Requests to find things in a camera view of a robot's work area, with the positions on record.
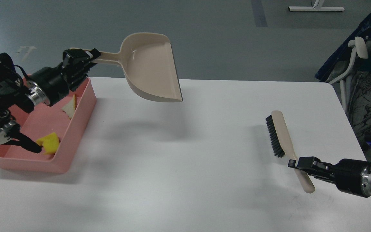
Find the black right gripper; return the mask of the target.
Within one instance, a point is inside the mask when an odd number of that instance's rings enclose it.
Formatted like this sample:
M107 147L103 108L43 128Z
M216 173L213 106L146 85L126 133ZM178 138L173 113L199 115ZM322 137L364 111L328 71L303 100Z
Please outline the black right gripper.
M341 192L360 197L371 196L371 186L363 181L368 172L369 163L363 160L342 159L333 165L322 162L317 157L300 157L290 159L288 167L305 172L315 179L335 184Z

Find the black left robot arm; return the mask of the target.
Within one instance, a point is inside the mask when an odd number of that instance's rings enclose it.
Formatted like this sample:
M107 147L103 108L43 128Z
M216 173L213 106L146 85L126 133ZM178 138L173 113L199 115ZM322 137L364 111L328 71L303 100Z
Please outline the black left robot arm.
M44 67L32 75L21 69L16 72L9 54L0 54L0 144L19 146L39 153L54 154L59 147L59 138L54 134L33 141L21 133L21 126L9 108L17 106L25 113L31 113L43 103L55 105L76 89L88 77L89 70L96 65L101 53L97 49L68 49L63 52L63 61L56 67Z

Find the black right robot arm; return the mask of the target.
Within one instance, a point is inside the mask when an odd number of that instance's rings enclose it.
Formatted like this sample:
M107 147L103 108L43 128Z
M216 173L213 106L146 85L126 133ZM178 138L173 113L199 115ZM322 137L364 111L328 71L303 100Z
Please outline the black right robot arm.
M371 148L371 133L365 135L365 143ZM330 164L317 157L300 157L290 160L288 167L334 184L341 192L365 198L371 196L371 161L342 159Z

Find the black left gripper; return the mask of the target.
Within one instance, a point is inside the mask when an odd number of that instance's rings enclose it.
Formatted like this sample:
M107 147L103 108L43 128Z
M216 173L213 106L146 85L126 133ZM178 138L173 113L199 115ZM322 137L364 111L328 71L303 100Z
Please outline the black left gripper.
M67 49L63 51L63 62L56 67L44 67L26 77L30 91L28 98L34 105L49 107L65 98L87 78L90 69L101 53L97 49Z

